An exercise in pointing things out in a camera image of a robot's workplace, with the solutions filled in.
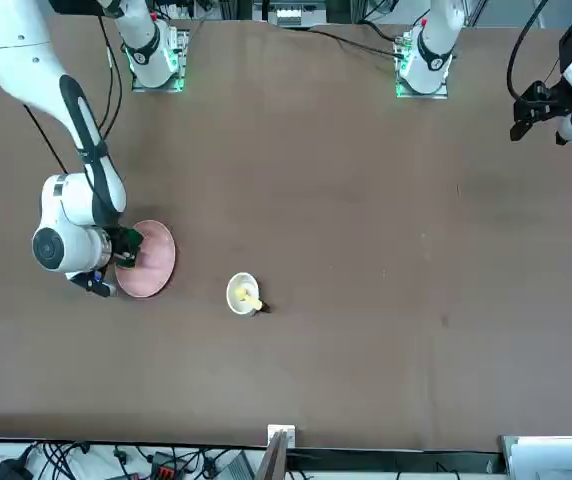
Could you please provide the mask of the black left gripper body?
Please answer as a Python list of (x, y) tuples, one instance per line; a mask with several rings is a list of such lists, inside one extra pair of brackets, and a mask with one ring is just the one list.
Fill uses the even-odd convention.
[(529, 119), (551, 119), (567, 114), (556, 90), (547, 87), (543, 81), (533, 82), (522, 94), (522, 99), (527, 103), (525, 112)]

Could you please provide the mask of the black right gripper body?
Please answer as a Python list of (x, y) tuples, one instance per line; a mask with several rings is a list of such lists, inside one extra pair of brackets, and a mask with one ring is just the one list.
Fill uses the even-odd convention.
[(129, 229), (125, 227), (109, 227), (108, 235), (111, 241), (112, 262), (117, 266), (131, 266), (132, 252)]

